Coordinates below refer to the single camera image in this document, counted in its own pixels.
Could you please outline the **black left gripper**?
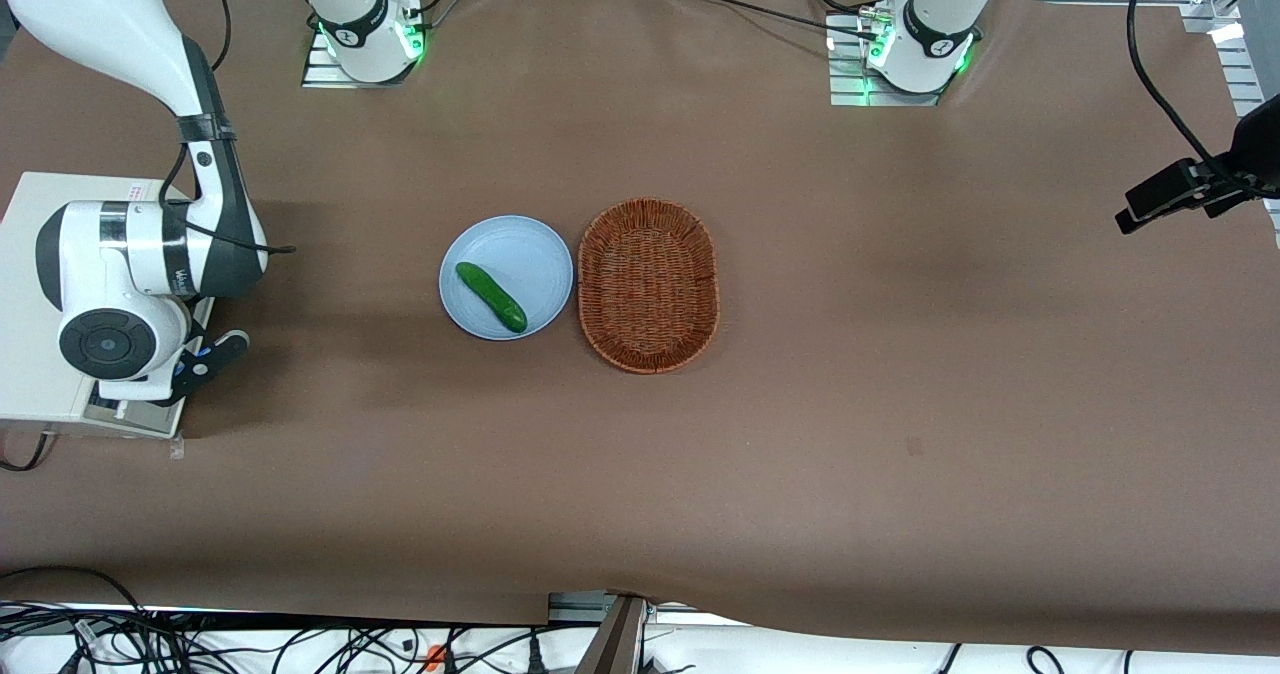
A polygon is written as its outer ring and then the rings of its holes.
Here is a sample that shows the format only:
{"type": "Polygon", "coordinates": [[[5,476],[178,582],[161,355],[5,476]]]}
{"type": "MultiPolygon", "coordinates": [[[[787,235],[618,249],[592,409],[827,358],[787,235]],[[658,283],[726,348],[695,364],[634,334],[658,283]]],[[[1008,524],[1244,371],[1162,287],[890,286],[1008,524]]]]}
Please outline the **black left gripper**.
{"type": "Polygon", "coordinates": [[[1279,96],[1242,116],[1225,153],[1206,162],[1210,200],[1207,217],[1220,217],[1238,205],[1279,196],[1279,96]]]}

